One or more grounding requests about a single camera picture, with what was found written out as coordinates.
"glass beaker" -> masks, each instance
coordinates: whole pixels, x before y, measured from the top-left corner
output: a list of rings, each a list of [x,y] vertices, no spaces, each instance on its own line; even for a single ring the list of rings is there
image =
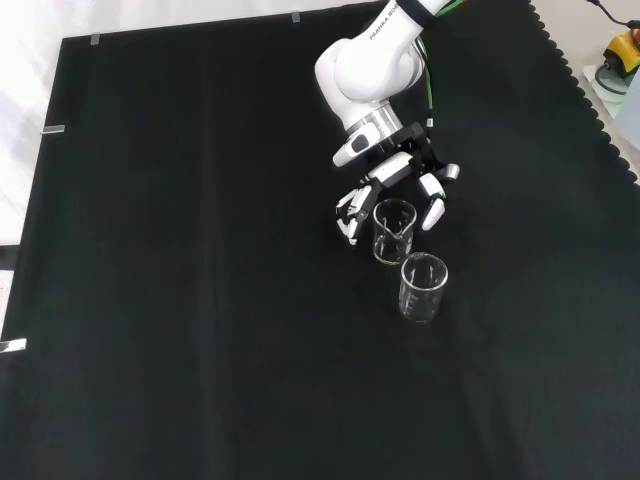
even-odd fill
[[[400,313],[414,323],[428,323],[440,308],[449,270],[438,257],[412,253],[402,265]]]
[[[385,265],[400,265],[411,253],[418,214],[409,202],[390,198],[373,210],[373,256]]]

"black tablecloth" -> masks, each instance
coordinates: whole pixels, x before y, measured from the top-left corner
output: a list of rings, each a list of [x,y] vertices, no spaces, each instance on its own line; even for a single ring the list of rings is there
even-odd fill
[[[450,268],[437,322],[341,248],[354,179],[313,66],[380,8],[63,41],[2,478],[639,478],[640,202],[528,3],[424,35],[434,149],[462,167],[417,240]],[[422,81],[394,101],[425,105]]]

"yellow object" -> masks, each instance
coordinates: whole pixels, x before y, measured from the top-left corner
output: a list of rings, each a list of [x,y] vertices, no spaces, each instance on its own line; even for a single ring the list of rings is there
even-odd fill
[[[640,36],[640,31],[634,33],[636,34],[636,38]],[[614,37],[607,47],[604,56],[609,63],[613,63],[613,66],[617,68],[618,73],[623,78],[635,73],[638,67],[640,67],[640,51],[638,51],[634,45],[630,31]]]

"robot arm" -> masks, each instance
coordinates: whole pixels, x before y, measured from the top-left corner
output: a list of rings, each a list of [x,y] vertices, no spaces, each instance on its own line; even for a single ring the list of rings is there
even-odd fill
[[[356,245],[358,233],[377,202],[378,195],[414,174],[429,199],[422,224],[429,230],[444,213],[442,182],[455,180],[459,168],[443,166],[431,173],[426,165],[396,139],[407,130],[389,104],[389,98],[413,85],[425,68],[416,39],[423,27],[414,19],[435,15],[448,0],[390,1],[382,13],[358,37],[331,45],[318,59],[316,78],[332,111],[347,131],[347,142],[334,155],[341,167],[381,145],[394,145],[391,156],[360,181],[360,187],[346,195],[336,207],[343,236]],[[399,5],[413,10],[409,15]]]

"yellow device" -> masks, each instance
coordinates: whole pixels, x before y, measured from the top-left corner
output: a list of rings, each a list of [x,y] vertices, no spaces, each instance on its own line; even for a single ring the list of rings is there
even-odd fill
[[[614,37],[604,52],[604,58],[620,78],[635,74],[640,67],[640,29]]]

